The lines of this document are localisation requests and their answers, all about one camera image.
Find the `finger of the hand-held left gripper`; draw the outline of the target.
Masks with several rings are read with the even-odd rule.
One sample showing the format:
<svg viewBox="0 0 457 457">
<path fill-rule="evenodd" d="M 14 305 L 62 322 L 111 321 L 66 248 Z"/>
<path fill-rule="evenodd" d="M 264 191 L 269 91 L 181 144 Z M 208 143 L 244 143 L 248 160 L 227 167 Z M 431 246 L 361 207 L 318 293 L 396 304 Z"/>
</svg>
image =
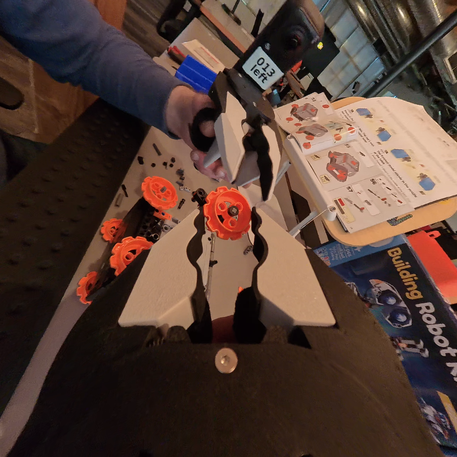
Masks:
<svg viewBox="0 0 457 457">
<path fill-rule="evenodd" d="M 242 127 L 245 119 L 245 111 L 224 112 L 218 117 L 214 124 L 215 142 L 204 157 L 204 167 L 220 159 L 228 179 L 237 178 L 245 154 Z"/>
<path fill-rule="evenodd" d="M 263 124 L 244 132 L 244 125 L 236 129 L 236 144 L 241 164 L 236 172 L 236 184 L 244 186 L 259 180 L 262 200 L 269 201 L 276 184 L 276 130 Z"/>
</svg>

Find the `blue robot kit box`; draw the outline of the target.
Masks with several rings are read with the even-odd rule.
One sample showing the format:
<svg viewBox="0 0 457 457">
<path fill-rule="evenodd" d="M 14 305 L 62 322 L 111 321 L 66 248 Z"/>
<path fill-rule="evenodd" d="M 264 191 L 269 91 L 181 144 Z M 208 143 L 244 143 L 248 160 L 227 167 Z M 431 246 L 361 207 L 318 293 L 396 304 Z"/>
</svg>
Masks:
<svg viewBox="0 0 457 457">
<path fill-rule="evenodd" d="M 314 249 L 371 310 L 403 364 L 431 437 L 457 451 L 457 322 L 404 235 L 382 245 Z"/>
</svg>

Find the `black dimpled mat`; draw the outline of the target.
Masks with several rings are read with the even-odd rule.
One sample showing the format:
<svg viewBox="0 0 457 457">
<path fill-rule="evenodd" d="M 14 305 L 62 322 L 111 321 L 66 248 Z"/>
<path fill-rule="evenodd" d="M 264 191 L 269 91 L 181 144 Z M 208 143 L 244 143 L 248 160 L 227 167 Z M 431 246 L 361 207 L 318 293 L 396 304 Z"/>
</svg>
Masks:
<svg viewBox="0 0 457 457">
<path fill-rule="evenodd" d="M 1 413 L 144 137 L 99 99 L 1 190 Z"/>
</svg>

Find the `orange plastic object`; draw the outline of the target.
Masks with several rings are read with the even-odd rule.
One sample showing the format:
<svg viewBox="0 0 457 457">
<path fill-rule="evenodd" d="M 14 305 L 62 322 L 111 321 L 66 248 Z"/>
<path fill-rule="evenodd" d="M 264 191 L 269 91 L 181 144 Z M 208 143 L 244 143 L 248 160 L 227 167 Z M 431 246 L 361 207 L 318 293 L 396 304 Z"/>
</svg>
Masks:
<svg viewBox="0 0 457 457">
<path fill-rule="evenodd" d="M 443 297 L 449 304 L 456 305 L 455 237 L 440 229 L 420 230 L 408 235 L 408 241 Z"/>
</svg>

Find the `orange toy gear wheel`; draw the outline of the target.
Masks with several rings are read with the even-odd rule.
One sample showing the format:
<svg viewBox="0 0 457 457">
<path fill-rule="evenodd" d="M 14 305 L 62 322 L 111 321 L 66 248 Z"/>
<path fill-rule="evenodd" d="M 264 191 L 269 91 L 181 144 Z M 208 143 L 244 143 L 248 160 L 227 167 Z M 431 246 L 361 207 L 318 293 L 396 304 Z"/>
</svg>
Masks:
<svg viewBox="0 0 457 457">
<path fill-rule="evenodd" d="M 124 237 L 127 226 L 127 221 L 123 219 L 105 221 L 100 228 L 102 239 L 111 244 L 120 242 Z"/>
<path fill-rule="evenodd" d="M 78 282 L 76 294 L 82 304 L 90 305 L 92 300 L 89 298 L 100 288 L 100 274 L 97 271 L 89 272 Z"/>
<path fill-rule="evenodd" d="M 147 176 L 141 184 L 141 191 L 145 201 L 157 210 L 172 209 L 178 202 L 174 185 L 160 176 Z"/>
<path fill-rule="evenodd" d="M 143 251 L 151 249 L 153 243 L 147 241 L 145 237 L 125 237 L 121 242 L 116 243 L 111 250 L 109 259 L 110 267 L 114 270 L 114 275 L 119 276 L 128 265 Z"/>
<path fill-rule="evenodd" d="M 251 208 L 235 188 L 220 186 L 210 192 L 203 206 L 207 229 L 223 240 L 236 241 L 248 233 Z"/>
</svg>

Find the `wooden book stand white base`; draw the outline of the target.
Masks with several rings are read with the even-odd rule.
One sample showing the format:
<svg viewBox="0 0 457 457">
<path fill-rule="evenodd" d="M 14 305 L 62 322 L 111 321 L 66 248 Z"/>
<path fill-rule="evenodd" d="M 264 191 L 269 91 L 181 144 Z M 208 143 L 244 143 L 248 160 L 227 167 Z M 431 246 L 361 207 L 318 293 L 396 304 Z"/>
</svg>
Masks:
<svg viewBox="0 0 457 457">
<path fill-rule="evenodd" d="M 289 168 L 287 175 L 292 202 L 295 204 L 295 209 L 298 210 L 298 215 L 301 215 L 305 210 L 304 201 L 306 200 L 308 205 L 308 216 L 316 209 L 316 202 L 311 196 L 311 190 L 308 184 L 298 175 L 298 172 L 296 172 L 293 165 Z M 456 211 L 457 199 L 456 197 L 452 197 L 412 211 L 411 218 L 396 226 L 391 226 L 388 222 L 382 222 L 355 233 L 345 232 L 338 221 L 327 221 L 323 215 L 317 216 L 314 221 L 322 226 L 322 230 L 318 232 L 321 243 L 324 243 L 326 240 L 329 241 L 334 239 L 342 244 L 358 247 L 379 243 L 388 238 L 449 219 Z"/>
</svg>

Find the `blue plastic bin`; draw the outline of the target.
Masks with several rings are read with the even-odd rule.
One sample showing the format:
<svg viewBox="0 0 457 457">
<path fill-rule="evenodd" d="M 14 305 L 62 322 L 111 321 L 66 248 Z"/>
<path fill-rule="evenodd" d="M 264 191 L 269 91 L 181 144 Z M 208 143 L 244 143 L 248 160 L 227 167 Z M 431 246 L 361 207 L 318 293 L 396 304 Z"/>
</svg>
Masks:
<svg viewBox="0 0 457 457">
<path fill-rule="evenodd" d="M 174 76 L 191 86 L 196 92 L 208 94 L 217 77 L 217 73 L 191 55 L 187 55 Z"/>
</svg>

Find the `person's left hand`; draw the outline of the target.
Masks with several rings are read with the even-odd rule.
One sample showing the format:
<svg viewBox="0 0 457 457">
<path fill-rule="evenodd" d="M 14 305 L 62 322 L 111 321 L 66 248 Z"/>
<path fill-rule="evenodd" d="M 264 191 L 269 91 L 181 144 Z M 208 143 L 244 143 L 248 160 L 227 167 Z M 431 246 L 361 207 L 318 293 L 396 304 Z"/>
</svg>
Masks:
<svg viewBox="0 0 457 457">
<path fill-rule="evenodd" d="M 171 134 L 183 140 L 191 148 L 191 160 L 200 173 L 218 182 L 227 181 L 227 172 L 221 160 L 218 159 L 205 167 L 203 164 L 205 153 L 197 150 L 191 141 L 189 125 L 193 123 L 197 113 L 207 107 L 214 108 L 214 103 L 206 94 L 197 93 L 183 85 L 177 86 L 170 93 L 166 105 L 166 126 Z"/>
</svg>

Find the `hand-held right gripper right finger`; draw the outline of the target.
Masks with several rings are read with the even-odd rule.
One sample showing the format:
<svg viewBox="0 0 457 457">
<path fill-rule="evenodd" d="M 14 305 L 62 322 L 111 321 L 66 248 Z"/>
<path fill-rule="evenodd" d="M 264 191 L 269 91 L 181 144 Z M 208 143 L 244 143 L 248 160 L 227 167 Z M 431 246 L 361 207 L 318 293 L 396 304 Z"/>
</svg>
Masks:
<svg viewBox="0 0 457 457">
<path fill-rule="evenodd" d="M 235 329 L 332 327 L 335 317 L 306 249 L 262 209 L 252 209 L 252 283 L 237 296 Z"/>
</svg>

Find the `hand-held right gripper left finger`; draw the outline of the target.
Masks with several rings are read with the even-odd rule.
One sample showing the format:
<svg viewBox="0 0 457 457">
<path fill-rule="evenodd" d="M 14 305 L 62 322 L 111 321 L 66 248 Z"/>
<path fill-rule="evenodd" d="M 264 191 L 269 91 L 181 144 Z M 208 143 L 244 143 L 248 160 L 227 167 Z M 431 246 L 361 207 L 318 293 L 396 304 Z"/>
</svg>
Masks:
<svg viewBox="0 0 457 457">
<path fill-rule="evenodd" d="M 152 246 L 118 319 L 122 327 L 189 329 L 203 323 L 211 243 L 203 209 L 195 209 Z"/>
</svg>

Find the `black grey toy robot vehicle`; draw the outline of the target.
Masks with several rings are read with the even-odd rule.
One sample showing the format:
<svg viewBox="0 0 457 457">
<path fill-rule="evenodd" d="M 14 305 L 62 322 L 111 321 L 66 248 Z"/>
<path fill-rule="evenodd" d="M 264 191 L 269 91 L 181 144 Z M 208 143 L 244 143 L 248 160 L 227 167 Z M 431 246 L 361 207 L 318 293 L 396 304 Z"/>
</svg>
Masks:
<svg viewBox="0 0 457 457">
<path fill-rule="evenodd" d="M 130 236 L 145 237 L 146 240 L 152 242 L 153 245 L 164 238 L 180 222 L 180 220 L 172 217 L 167 211 L 156 210 L 142 197 L 137 200 L 124 216 L 117 216 L 115 219 L 123 219 L 128 223 L 123 238 Z M 97 270 L 100 274 L 100 288 L 89 297 L 92 300 L 105 292 L 108 286 L 118 277 L 114 275 L 114 270 L 110 267 L 109 262 L 111 250 L 115 244 L 116 243 L 111 244 L 106 242 L 106 247 L 104 248 L 100 259 L 100 266 Z"/>
</svg>

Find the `printed instruction manual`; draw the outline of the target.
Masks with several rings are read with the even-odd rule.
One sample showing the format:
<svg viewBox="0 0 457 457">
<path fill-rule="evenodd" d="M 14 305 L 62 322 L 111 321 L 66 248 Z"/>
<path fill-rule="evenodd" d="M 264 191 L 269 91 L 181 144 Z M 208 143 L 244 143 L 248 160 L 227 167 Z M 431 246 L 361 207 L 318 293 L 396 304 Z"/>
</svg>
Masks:
<svg viewBox="0 0 457 457">
<path fill-rule="evenodd" d="M 274 111 L 318 212 L 334 208 L 345 232 L 456 197 L 456 141 L 423 106 L 375 97 L 334 109 L 322 93 Z"/>
</svg>

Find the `person's left forearm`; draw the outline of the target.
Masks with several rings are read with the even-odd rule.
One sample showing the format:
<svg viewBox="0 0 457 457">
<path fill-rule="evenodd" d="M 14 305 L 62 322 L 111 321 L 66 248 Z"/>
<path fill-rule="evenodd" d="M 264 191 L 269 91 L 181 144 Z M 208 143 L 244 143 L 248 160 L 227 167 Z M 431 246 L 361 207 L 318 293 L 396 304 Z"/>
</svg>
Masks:
<svg viewBox="0 0 457 457">
<path fill-rule="evenodd" d="M 1 1 L 1 35 L 56 81 L 80 86 L 175 138 L 187 121 L 167 121 L 183 86 L 88 1 Z"/>
</svg>

